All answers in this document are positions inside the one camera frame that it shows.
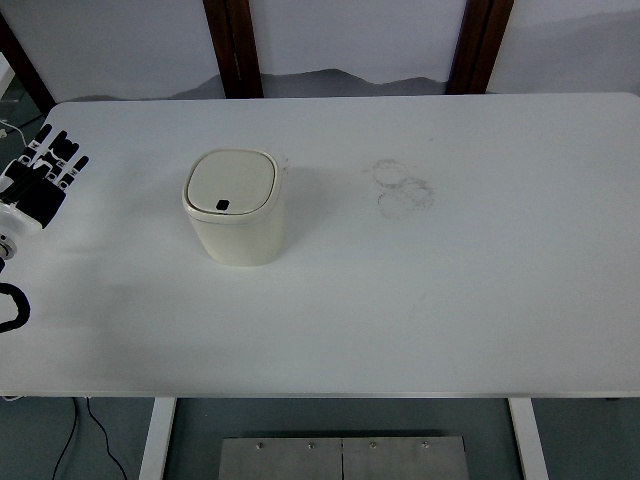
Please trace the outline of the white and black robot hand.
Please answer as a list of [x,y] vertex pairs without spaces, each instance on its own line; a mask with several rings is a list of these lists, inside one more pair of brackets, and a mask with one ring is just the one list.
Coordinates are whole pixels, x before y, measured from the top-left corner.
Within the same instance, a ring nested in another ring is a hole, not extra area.
[[1,173],[1,241],[11,249],[20,238],[45,229],[89,157],[68,133],[45,124],[22,154]]

